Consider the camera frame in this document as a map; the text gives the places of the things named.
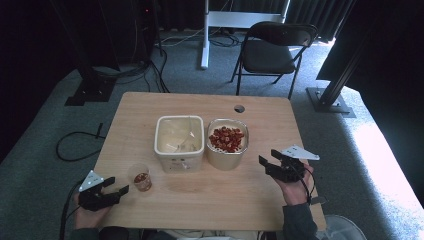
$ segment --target black chair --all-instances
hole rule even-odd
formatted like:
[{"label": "black chair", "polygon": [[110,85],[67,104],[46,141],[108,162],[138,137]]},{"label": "black chair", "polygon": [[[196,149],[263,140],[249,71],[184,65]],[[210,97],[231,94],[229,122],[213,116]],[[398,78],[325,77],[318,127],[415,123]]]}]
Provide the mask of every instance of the black chair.
[{"label": "black chair", "polygon": [[[310,24],[267,21],[254,24],[246,33],[231,77],[230,82],[233,82],[235,75],[238,75],[236,95],[240,93],[242,75],[278,76],[273,82],[275,84],[284,74],[294,72],[288,95],[290,99],[302,62],[302,53],[311,46],[316,36],[317,28]],[[301,48],[293,57],[289,47],[294,46]]]}]

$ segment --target black curtain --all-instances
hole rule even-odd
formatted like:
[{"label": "black curtain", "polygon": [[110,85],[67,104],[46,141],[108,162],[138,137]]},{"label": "black curtain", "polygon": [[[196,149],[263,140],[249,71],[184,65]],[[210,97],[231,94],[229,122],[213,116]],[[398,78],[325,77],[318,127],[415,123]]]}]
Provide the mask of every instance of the black curtain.
[{"label": "black curtain", "polygon": [[[358,0],[317,77],[337,81],[354,50],[364,45],[360,62],[346,85],[361,94],[421,205],[423,22],[423,1]],[[376,161],[381,161],[384,171],[384,159]]]}]

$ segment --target small cup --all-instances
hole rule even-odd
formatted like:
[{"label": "small cup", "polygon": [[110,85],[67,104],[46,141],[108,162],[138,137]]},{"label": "small cup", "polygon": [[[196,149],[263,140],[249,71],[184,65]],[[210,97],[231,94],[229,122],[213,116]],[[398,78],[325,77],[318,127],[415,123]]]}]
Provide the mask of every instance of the small cup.
[{"label": "small cup", "polygon": [[152,187],[149,168],[142,163],[136,164],[129,169],[129,179],[141,192],[146,192]]}]

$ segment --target hand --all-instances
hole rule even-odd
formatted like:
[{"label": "hand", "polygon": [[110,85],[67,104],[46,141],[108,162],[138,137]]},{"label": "hand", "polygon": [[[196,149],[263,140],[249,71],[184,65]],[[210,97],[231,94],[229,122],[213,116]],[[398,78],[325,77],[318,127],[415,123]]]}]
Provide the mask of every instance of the hand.
[{"label": "hand", "polygon": [[[78,196],[79,193],[74,195],[74,201],[76,203],[78,203]],[[78,208],[75,213],[75,229],[97,228],[111,208],[112,206],[99,209],[95,212],[82,207]]]},{"label": "hand", "polygon": [[[304,164],[304,166],[311,173],[314,171],[311,166],[307,164]],[[311,176],[309,171],[305,171],[305,176],[303,177],[303,181],[305,182],[306,186],[309,186],[308,182],[309,177]],[[307,202],[307,192],[302,184],[302,181],[285,183],[275,178],[274,180],[278,184],[278,186],[280,186],[281,191],[283,192],[284,199],[288,206],[303,204]]]}]

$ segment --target wire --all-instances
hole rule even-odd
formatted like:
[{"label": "wire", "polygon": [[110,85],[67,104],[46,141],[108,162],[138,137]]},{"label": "wire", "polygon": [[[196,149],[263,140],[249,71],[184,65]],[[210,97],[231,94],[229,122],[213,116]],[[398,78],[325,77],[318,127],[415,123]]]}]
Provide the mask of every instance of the wire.
[{"label": "wire", "polygon": [[314,181],[314,185],[313,185],[313,187],[312,187],[312,190],[311,191],[309,191],[309,188],[308,188],[308,186],[306,185],[306,183],[305,183],[305,181],[303,180],[303,177],[302,177],[302,175],[296,170],[296,168],[291,164],[291,161],[288,161],[288,164],[289,164],[289,166],[293,169],[293,171],[296,173],[296,175],[299,177],[299,179],[300,179],[300,181],[302,182],[302,185],[303,185],[303,187],[305,188],[305,190],[306,190],[306,195],[307,195],[307,202],[308,202],[308,204],[309,205],[311,205],[311,200],[312,200],[312,192],[314,191],[314,189],[315,189],[315,178],[314,178],[314,175],[312,174],[312,172],[311,171],[309,171],[307,168],[303,168],[304,170],[306,170],[306,171],[308,171],[310,174],[311,174],[311,176],[312,176],[312,180]]},{"label": "wire", "polygon": [[65,239],[65,229],[66,229],[66,222],[69,218],[70,215],[67,216],[68,213],[68,208],[69,208],[69,202],[72,198],[72,195],[75,191],[75,189],[77,188],[78,185],[81,185],[84,182],[84,179],[81,179],[80,181],[76,182],[74,186],[72,186],[71,190],[68,193],[68,197],[66,198],[66,202],[63,205],[63,209],[62,209],[62,216],[60,219],[60,231],[59,231],[59,240],[64,240]]},{"label": "wire", "polygon": [[165,50],[160,49],[160,48],[158,48],[158,49],[159,49],[159,51],[161,51],[163,53],[165,60],[162,63],[160,70],[156,67],[156,65],[153,62],[151,62],[151,64],[153,65],[153,68],[156,70],[155,73],[159,77],[159,83],[156,81],[156,85],[158,87],[159,92],[170,93],[170,91],[169,91],[168,87],[166,86],[166,84],[163,80],[163,77],[162,77],[163,69],[165,68],[166,62],[168,61],[168,54],[166,53]]},{"label": "wire", "polygon": [[101,150],[101,149],[96,150],[96,151],[94,151],[94,152],[92,152],[92,153],[89,153],[89,154],[87,154],[87,155],[85,155],[85,156],[82,156],[82,157],[79,157],[79,158],[69,159],[69,158],[65,158],[65,157],[63,157],[63,156],[60,154],[60,151],[59,151],[60,144],[62,143],[62,141],[63,141],[63,140],[65,140],[66,138],[68,138],[68,137],[70,137],[70,136],[72,136],[72,135],[74,135],[74,134],[89,135],[89,136],[93,136],[93,137],[95,137],[95,138],[101,138],[101,139],[105,139],[105,138],[106,138],[106,137],[103,137],[103,136],[99,136],[98,134],[92,134],[92,133],[87,133],[87,132],[79,132],[79,131],[71,132],[71,133],[66,134],[66,135],[65,135],[65,136],[63,136],[63,137],[62,137],[62,138],[61,138],[61,139],[57,142],[57,144],[56,144],[56,155],[57,155],[57,156],[59,157],[59,159],[60,159],[60,160],[62,160],[62,161],[65,161],[65,162],[76,162],[76,161],[80,161],[80,160],[83,160],[83,159],[89,158],[89,157],[91,157],[91,156],[93,156],[93,155],[95,155],[95,154],[99,153],[99,152],[100,152],[100,150]]}]

